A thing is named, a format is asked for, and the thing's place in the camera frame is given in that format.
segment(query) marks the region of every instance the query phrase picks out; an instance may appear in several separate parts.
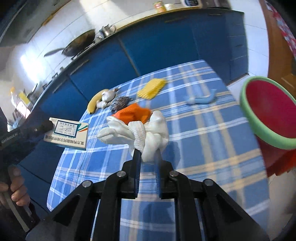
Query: silver screw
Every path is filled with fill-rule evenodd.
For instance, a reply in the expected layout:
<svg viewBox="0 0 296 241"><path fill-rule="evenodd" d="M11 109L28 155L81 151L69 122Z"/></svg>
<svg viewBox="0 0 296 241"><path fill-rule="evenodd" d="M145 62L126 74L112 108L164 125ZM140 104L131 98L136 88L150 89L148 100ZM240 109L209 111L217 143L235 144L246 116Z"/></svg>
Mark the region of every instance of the silver screw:
<svg viewBox="0 0 296 241"><path fill-rule="evenodd" d="M126 175L126 172L125 171L119 171L117 172L117 176L118 177L124 177Z"/></svg>
<svg viewBox="0 0 296 241"><path fill-rule="evenodd" d="M205 182L206 186L213 186L213 184L214 184L212 179L206 179L206 180L204 180L204 182Z"/></svg>
<svg viewBox="0 0 296 241"><path fill-rule="evenodd" d="M170 171L170 176L171 177L176 177L178 175L179 175L179 173L177 171Z"/></svg>
<svg viewBox="0 0 296 241"><path fill-rule="evenodd" d="M90 185L91 185L91 181L89 181L89 180L86 180L86 181L84 181L84 182L82 183L82 186L83 186L84 188L88 188Z"/></svg>

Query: metal kettle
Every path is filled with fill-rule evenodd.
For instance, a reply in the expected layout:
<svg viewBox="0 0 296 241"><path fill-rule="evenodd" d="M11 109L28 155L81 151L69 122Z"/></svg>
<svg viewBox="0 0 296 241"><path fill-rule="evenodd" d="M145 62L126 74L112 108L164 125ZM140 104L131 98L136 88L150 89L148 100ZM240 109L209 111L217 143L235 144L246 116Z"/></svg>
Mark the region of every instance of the metal kettle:
<svg viewBox="0 0 296 241"><path fill-rule="evenodd" d="M109 24L107 26L103 26L102 29L100 30L100 32L103 34L105 38L115 33L115 31L116 31L116 27L114 25L109 26Z"/></svg>

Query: human hand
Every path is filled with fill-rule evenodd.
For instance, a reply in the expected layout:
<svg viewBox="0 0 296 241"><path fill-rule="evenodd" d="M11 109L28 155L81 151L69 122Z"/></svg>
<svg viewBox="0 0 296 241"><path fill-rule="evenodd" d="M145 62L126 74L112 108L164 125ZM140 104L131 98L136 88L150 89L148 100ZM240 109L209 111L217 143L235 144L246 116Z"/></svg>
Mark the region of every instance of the human hand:
<svg viewBox="0 0 296 241"><path fill-rule="evenodd" d="M8 173L11 179L10 190L13 192L11 195L12 201L16 202L18 206L29 205L30 197L27 194L27 188L24 186L25 179L21 176L21 171L17 167L8 167ZM3 192L8 191L8 185L0 182L0 205L9 208Z"/></svg>

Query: table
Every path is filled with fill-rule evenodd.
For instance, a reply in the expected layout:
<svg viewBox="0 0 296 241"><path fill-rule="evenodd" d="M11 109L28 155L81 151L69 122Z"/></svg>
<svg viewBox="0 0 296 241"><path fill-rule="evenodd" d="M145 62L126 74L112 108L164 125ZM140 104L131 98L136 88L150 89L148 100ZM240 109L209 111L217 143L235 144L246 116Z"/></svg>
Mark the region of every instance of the table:
<svg viewBox="0 0 296 241"><path fill-rule="evenodd" d="M137 91L152 78L168 83L152 100L138 99ZM170 141L164 160L190 179L213 179L267 228L268 180L260 149L238 103L205 61L162 69L118 87L120 96L128 95L141 107L165 116ZM185 104L185 96L209 95L211 89L217 89L214 102ZM131 159L127 145L106 145L96 138L109 115L107 108L81 117L89 123L87 148L64 150L48 194L50 210L84 180L102 181ZM173 200L158 198L153 166L142 165L138 198L122 201L120 240L174 240L174 235Z"/></svg>

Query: white box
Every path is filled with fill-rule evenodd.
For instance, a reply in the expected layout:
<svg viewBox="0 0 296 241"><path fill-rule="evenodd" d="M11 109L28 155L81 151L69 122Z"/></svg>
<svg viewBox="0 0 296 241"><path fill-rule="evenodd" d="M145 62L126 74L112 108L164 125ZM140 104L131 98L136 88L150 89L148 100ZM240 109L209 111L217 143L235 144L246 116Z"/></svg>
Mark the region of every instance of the white box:
<svg viewBox="0 0 296 241"><path fill-rule="evenodd" d="M86 150L88 123L49 118L54 124L52 131L45 133L43 140L61 147Z"/></svg>

